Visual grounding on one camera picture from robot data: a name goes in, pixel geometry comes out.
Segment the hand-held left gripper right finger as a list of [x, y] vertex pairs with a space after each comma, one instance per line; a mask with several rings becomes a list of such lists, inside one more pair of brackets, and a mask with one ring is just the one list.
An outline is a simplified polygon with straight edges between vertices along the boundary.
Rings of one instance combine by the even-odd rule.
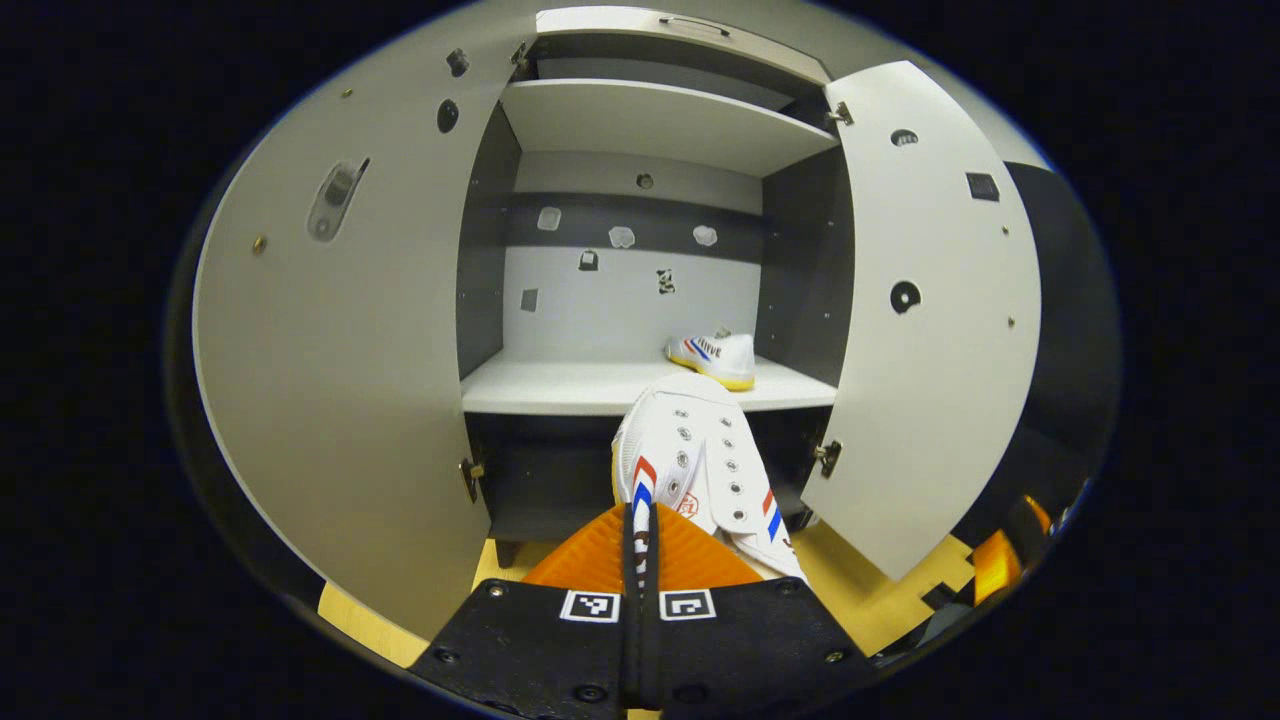
[[799, 720], [878, 669], [797, 577], [763, 580], [677, 512], [637, 527], [637, 703], [660, 720]]

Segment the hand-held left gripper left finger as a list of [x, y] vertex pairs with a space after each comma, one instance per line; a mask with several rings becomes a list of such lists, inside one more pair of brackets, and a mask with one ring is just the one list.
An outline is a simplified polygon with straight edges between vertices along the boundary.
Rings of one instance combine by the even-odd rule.
[[489, 578], [411, 664], [434, 691], [489, 717], [628, 720], [637, 593], [618, 505], [521, 582]]

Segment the white cabinet door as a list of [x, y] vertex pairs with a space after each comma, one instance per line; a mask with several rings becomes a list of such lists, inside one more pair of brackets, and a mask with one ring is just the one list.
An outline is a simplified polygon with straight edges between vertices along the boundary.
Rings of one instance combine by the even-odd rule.
[[486, 123], [532, 20], [454, 15], [285, 113], [229, 183], [195, 283], [195, 359], [229, 469], [326, 582], [422, 638], [486, 532], [457, 361], [457, 258]]
[[1018, 428], [1041, 338], [1041, 270], [1021, 195], [961, 105], [910, 61], [826, 86], [852, 206], [852, 296], [803, 501], [891, 580], [978, 500]]

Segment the white striped canvas shoe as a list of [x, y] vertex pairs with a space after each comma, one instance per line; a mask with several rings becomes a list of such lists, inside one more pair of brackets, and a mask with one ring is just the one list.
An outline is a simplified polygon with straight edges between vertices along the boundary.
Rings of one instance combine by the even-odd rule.
[[671, 510], [750, 579], [808, 579], [740, 402], [685, 372], [650, 383], [611, 443], [614, 501]]
[[673, 337], [664, 346], [664, 356], [678, 366], [712, 378], [730, 392], [746, 392], [756, 383], [751, 334]]

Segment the white and grey shoe cabinet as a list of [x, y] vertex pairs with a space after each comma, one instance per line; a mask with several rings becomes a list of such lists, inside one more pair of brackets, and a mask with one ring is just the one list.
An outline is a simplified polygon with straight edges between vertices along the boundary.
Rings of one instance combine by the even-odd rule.
[[826, 85], [522, 45], [470, 178], [457, 264], [462, 406], [498, 568], [611, 503], [605, 437], [669, 338], [751, 334], [732, 392], [783, 521], [823, 445], [849, 337], [852, 206]]

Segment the beige cabinet drawer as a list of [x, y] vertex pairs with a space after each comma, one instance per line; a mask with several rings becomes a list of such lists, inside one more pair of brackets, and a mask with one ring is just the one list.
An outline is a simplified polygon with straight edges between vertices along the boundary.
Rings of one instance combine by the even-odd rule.
[[[660, 15], [684, 15], [727, 27], [731, 38], [672, 32], [658, 23]], [[832, 81], [812, 54], [718, 20], [644, 6], [590, 5], [540, 10], [535, 15], [538, 40], [557, 50], [626, 56], [696, 67], [746, 79], [762, 74], [760, 85], [800, 83], [822, 86]]]

